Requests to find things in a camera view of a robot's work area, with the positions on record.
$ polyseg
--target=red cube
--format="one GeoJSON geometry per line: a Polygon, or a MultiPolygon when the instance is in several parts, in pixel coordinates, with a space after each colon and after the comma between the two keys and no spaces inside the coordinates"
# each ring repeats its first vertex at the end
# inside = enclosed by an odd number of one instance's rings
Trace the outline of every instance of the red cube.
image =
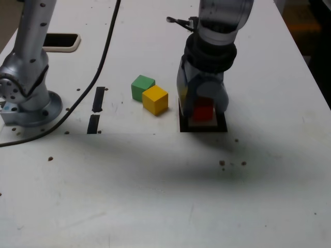
{"type": "Polygon", "coordinates": [[[210,98],[200,97],[194,103],[193,121],[210,121],[214,114],[214,102],[210,98]]]}

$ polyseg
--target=table surface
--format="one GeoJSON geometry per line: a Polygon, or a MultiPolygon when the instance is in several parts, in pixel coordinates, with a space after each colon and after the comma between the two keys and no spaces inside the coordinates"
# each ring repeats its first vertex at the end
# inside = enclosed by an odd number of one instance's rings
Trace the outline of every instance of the table surface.
{"type": "MultiPolygon", "coordinates": [[[[47,86],[64,108],[98,68],[114,6],[57,1],[49,32],[82,37],[76,52],[49,54],[47,86]]],[[[94,88],[54,133],[0,149],[1,248],[329,247],[331,114],[273,1],[255,0],[236,39],[224,76],[229,132],[179,133],[176,75],[189,32],[166,16],[198,7],[122,0],[97,82],[109,88],[102,133],[86,134],[94,88]],[[160,117],[131,98],[140,74],[169,92],[160,117]]],[[[3,127],[0,141],[50,126],[3,127]]]]}

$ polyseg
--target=black tape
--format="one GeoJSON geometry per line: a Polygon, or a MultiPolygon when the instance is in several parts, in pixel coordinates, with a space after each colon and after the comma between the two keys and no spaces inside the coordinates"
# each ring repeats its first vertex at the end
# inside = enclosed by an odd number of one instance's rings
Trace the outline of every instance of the black tape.
{"type": "Polygon", "coordinates": [[[105,89],[105,87],[97,87],[97,89],[95,91],[93,108],[92,108],[92,111],[94,113],[99,113],[102,111],[104,89],[105,89]]]}
{"type": "Polygon", "coordinates": [[[97,134],[100,115],[91,115],[89,118],[87,134],[97,134]]]}

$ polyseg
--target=robotic arm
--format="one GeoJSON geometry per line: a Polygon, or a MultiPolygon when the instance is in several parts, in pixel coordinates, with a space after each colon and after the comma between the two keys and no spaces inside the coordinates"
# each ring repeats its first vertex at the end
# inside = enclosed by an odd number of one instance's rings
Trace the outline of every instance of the robotic arm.
{"type": "Polygon", "coordinates": [[[49,66],[42,49],[55,4],[56,0],[25,0],[14,49],[0,67],[6,125],[39,126],[62,111],[60,97],[45,85],[49,66]]]}
{"type": "Polygon", "coordinates": [[[186,41],[177,76],[183,116],[193,115],[194,103],[198,97],[212,99],[217,114],[223,114],[227,110],[229,97],[223,75],[236,58],[234,41],[239,29],[248,20],[253,2],[254,0],[200,1],[199,20],[195,21],[197,27],[186,41]]]}
{"type": "MultiPolygon", "coordinates": [[[[171,19],[193,31],[186,42],[177,76],[182,114],[190,117],[198,97],[214,101],[217,114],[229,98],[223,74],[236,57],[237,32],[250,15],[254,0],[201,0],[199,18],[171,19]]],[[[6,125],[40,126],[62,111],[60,97],[47,91],[48,56],[42,49],[56,0],[25,0],[13,51],[0,67],[0,97],[6,99],[1,116],[6,125]]]]}

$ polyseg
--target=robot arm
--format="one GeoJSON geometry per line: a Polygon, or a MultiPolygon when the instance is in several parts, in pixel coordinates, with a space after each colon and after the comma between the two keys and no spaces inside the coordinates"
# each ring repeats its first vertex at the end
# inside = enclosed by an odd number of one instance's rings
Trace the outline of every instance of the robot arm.
{"type": "Polygon", "coordinates": [[[1,116],[7,125],[39,126],[62,110],[60,97],[48,92],[48,56],[42,49],[56,0],[25,0],[12,52],[0,67],[1,116]]]}
{"type": "Polygon", "coordinates": [[[229,97],[223,74],[237,55],[236,35],[247,22],[254,0],[201,0],[199,21],[186,42],[177,76],[182,114],[191,117],[199,97],[214,101],[217,114],[229,97]]]}

